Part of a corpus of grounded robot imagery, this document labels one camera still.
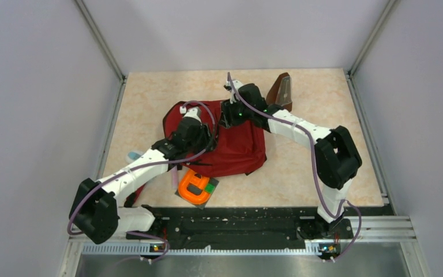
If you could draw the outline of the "red backpack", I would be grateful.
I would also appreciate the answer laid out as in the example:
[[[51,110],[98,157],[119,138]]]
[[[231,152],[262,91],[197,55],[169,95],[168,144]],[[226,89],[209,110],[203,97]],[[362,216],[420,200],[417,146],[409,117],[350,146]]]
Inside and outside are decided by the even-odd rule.
[[[210,129],[216,130],[216,148],[211,152],[202,150],[202,155],[187,162],[169,167],[177,168],[179,183],[191,169],[202,176],[217,179],[238,174],[249,175],[266,161],[265,139],[262,129],[251,122],[226,129],[219,125],[221,114],[220,101],[208,101],[197,104],[207,106],[208,111],[202,119],[208,120]]]

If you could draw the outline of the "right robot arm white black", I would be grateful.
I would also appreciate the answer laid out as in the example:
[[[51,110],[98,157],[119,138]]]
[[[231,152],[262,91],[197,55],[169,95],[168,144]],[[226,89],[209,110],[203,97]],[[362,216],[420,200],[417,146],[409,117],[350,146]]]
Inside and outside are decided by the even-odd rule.
[[[348,189],[362,165],[362,158],[347,128],[330,129],[312,124],[277,104],[267,104],[258,86],[227,81],[231,94],[221,104],[221,126],[231,128],[246,122],[269,133],[284,136],[310,150],[313,179],[320,203],[317,234],[330,238],[339,229]]]

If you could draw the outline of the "pink eraser stick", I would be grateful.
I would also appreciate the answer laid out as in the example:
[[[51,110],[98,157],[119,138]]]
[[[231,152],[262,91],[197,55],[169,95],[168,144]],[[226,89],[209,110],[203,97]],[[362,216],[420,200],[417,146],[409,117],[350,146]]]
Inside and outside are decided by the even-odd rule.
[[[178,184],[179,184],[179,177],[178,177],[178,170],[177,168],[174,168],[171,170],[171,181],[172,181],[172,188],[174,190],[177,190]]]

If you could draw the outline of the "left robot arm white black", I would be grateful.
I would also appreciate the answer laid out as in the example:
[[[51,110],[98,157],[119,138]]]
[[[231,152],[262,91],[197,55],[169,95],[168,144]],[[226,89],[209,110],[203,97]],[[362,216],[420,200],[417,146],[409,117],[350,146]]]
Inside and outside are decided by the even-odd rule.
[[[201,122],[198,116],[185,116],[166,138],[131,164],[99,180],[87,178],[77,189],[69,214],[67,232],[85,235],[95,244],[108,241],[119,232],[140,231],[156,238],[162,223],[146,208],[118,210],[125,200],[153,178],[210,151],[216,140],[217,127]]]

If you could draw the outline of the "light blue blister pack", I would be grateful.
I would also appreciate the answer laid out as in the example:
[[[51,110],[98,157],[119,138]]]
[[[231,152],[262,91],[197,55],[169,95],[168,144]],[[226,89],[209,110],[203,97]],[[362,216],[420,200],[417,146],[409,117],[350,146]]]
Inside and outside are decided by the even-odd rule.
[[[142,151],[130,151],[125,156],[125,161],[127,164],[135,162],[137,159],[143,156]]]

